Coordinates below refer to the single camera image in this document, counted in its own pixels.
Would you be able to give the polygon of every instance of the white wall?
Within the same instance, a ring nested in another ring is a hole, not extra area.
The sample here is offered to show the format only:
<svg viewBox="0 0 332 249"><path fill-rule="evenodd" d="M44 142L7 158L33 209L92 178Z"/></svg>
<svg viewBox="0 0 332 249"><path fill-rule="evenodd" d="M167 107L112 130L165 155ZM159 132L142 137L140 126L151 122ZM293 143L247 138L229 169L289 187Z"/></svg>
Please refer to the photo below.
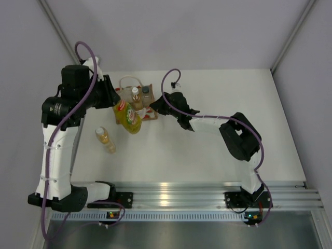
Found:
<svg viewBox="0 0 332 249"><path fill-rule="evenodd" d="M274 75L309 185L332 223L332 1L320 0Z"/></svg>
<svg viewBox="0 0 332 249"><path fill-rule="evenodd" d="M0 248L27 248L39 219L27 204L43 156L41 106L71 61L37 1L0 7Z"/></svg>
<svg viewBox="0 0 332 249"><path fill-rule="evenodd" d="M106 71L270 68L308 0L49 0Z"/></svg>

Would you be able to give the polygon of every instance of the metal surface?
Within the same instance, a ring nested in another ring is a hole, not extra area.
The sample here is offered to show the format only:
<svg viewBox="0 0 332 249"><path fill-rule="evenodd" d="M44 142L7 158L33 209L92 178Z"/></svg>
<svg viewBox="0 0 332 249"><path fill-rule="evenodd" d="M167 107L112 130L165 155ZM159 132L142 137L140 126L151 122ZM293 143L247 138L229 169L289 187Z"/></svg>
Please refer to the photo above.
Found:
<svg viewBox="0 0 332 249"><path fill-rule="evenodd" d="M226 211L224 193L238 191L237 183L117 183L117 191L134 193L133 210ZM322 210L317 190L302 186L270 185L274 211Z"/></svg>
<svg viewBox="0 0 332 249"><path fill-rule="evenodd" d="M294 41L294 38L296 37L296 35L297 35L298 31L300 30L300 28L303 26L307 16L309 15L311 10L313 9L316 2L317 2L317 0L309 0L308 4L306 5L306 7L303 11L303 13L301 14L301 16L300 16L299 20L297 21L295 27L293 28L293 31L291 32L289 38L287 39L286 43L284 44L283 49L281 50L277 60L275 61L275 63L272 66L272 69L271 69L272 75L274 74L274 72L278 68L280 62L282 61L282 59L286 55L288 49L290 48L290 46L292 45L292 43Z"/></svg>
<svg viewBox="0 0 332 249"><path fill-rule="evenodd" d="M42 8L42 10L44 11L44 13L46 14L46 16L48 17L49 21L51 22L54 30L56 31L60 41L62 42L62 44L64 45L67 53L69 54L69 56L72 58L73 62L75 64L79 64L79 61L75 55L75 52L72 48L72 46L70 45L66 35L64 34L64 32L62 31L56 17L54 16L51 8L49 7L48 3L46 0L37 0L37 2L39 3L40 7Z"/></svg>
<svg viewBox="0 0 332 249"><path fill-rule="evenodd" d="M68 221L112 222L117 218L109 218L108 211L81 211L70 214ZM54 212L52 220L63 220L65 213ZM132 211L127 210L123 222L243 222L244 214L229 211Z"/></svg>
<svg viewBox="0 0 332 249"><path fill-rule="evenodd" d="M325 211L312 211L311 214L322 248L332 248L332 229Z"/></svg>
<svg viewBox="0 0 332 249"><path fill-rule="evenodd" d="M51 222L50 233L60 222ZM108 230L84 222L68 222L62 236L44 248L227 248L227 249L319 249L322 248L310 212L272 213L259 228L222 222L126 222Z"/></svg>

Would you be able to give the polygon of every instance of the black bracket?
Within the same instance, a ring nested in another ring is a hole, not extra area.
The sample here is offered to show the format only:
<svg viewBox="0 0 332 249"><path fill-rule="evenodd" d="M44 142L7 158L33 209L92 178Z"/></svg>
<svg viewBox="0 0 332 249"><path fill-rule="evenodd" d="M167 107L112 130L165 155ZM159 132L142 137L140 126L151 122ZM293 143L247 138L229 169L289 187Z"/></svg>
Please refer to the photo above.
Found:
<svg viewBox="0 0 332 249"><path fill-rule="evenodd" d="M120 203L122 206L124 206L125 209L131 209L133 204L133 192L117 192L115 194L115 198L113 199L107 199L103 201L111 201L111 202L117 202ZM88 204L89 209L115 209L119 208L117 205L112 204L100 204L98 202L92 202Z"/></svg>
<svg viewBox="0 0 332 249"><path fill-rule="evenodd" d="M259 208L259 203L261 203L264 209L267 209L270 206L270 201L269 194L266 191L262 192L256 201L252 203L248 203L243 192L235 191L225 193L225 202L228 209Z"/></svg>

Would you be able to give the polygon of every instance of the juice bottle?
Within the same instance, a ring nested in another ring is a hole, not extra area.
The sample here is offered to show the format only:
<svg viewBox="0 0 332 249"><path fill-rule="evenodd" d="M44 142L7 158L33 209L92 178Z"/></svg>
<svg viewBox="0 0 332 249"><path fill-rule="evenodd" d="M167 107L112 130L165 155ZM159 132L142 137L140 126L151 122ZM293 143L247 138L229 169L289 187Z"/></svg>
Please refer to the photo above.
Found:
<svg viewBox="0 0 332 249"><path fill-rule="evenodd" d="M120 121L127 131L131 134L136 134L140 131L142 120L128 102L120 100L112 108L116 119Z"/></svg>
<svg viewBox="0 0 332 249"><path fill-rule="evenodd" d="M95 135L109 153L113 154L116 152L115 144L110 139L108 132L104 127L98 127L95 130Z"/></svg>
<svg viewBox="0 0 332 249"><path fill-rule="evenodd" d="M134 110L142 110L142 97L137 87L133 87L133 89L131 90L131 98L133 99L132 107L134 108Z"/></svg>

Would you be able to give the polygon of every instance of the white surface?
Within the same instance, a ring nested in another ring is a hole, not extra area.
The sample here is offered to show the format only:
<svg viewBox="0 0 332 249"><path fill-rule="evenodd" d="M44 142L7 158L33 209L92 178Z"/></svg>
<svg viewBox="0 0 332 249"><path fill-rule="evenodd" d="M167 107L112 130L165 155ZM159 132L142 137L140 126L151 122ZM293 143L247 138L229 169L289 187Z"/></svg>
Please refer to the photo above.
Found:
<svg viewBox="0 0 332 249"><path fill-rule="evenodd" d="M110 73L114 87L128 73ZM143 84L154 84L155 98L161 96L165 73L130 72ZM170 82L176 78L176 72L170 75L165 91L171 91ZM265 146L264 180L305 180L269 70L182 71L180 83L190 107L203 115L246 115ZM115 154L106 153L96 139L98 126L109 131L117 147ZM232 182L238 181L236 163L220 136L183 130L174 117L159 115L157 120L143 122L140 132L132 135L115 124L111 108L90 109L72 181Z"/></svg>
<svg viewBox="0 0 332 249"><path fill-rule="evenodd" d="M270 68L308 0L52 0L112 71Z"/></svg>
<svg viewBox="0 0 332 249"><path fill-rule="evenodd" d="M275 73L308 184L332 223L332 1L317 1Z"/></svg>

